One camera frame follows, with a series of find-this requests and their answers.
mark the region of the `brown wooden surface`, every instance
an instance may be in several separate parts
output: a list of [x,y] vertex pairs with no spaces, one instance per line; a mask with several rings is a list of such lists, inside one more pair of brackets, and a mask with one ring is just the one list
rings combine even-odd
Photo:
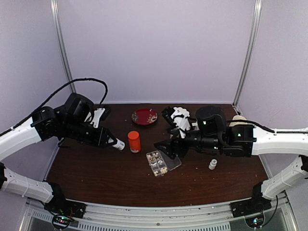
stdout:
[[[153,143],[169,138],[169,127],[161,116],[166,104],[110,105],[112,112],[102,125],[126,143],[123,151],[98,149],[66,140],[48,175],[61,185],[69,199],[124,206],[181,206],[226,202],[251,196],[252,187],[267,178],[259,157],[232,158],[217,155],[215,170],[208,169],[213,156],[189,151],[182,165],[163,177],[155,177],[145,154]],[[200,104],[182,104],[194,116]],[[231,105],[220,105],[227,119],[235,115]],[[131,114],[139,108],[153,108],[158,121],[138,126]],[[142,151],[130,152],[127,134],[140,133]]]

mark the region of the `red plate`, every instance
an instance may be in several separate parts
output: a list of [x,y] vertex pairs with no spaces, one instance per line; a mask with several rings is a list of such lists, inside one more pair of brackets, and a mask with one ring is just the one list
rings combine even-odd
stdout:
[[142,108],[138,109],[131,115],[134,123],[139,125],[149,125],[157,120],[157,113],[153,109]]

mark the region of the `small white bottle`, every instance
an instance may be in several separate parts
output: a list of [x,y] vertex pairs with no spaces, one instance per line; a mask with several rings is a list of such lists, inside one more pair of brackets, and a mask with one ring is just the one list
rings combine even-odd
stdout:
[[216,160],[216,159],[212,159],[212,161],[211,161],[210,165],[208,166],[208,168],[209,168],[210,170],[214,170],[214,168],[216,167],[216,165],[217,165],[217,160]]

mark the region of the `white wall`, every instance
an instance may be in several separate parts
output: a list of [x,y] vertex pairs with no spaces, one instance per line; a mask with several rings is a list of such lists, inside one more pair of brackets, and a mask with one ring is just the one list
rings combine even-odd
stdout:
[[[108,103],[231,103],[255,1],[65,0],[72,75],[103,79]],[[76,84],[95,102],[93,83]]]
[[[263,1],[260,28],[239,107],[272,128],[308,127],[308,2]],[[295,156],[267,155],[273,174]],[[300,230],[308,226],[308,181],[289,189]]]
[[[0,1],[0,130],[31,113],[65,83],[49,0]],[[64,89],[49,104],[64,103]],[[42,180],[57,140],[29,146],[3,160],[19,174]],[[25,199],[0,192],[0,230],[16,231]]]

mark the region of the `red cylinder cap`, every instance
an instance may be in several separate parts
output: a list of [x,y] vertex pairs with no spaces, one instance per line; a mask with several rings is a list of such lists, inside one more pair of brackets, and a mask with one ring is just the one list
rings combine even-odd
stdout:
[[137,131],[131,131],[129,134],[128,134],[128,138],[130,140],[136,140],[139,138],[139,132]]

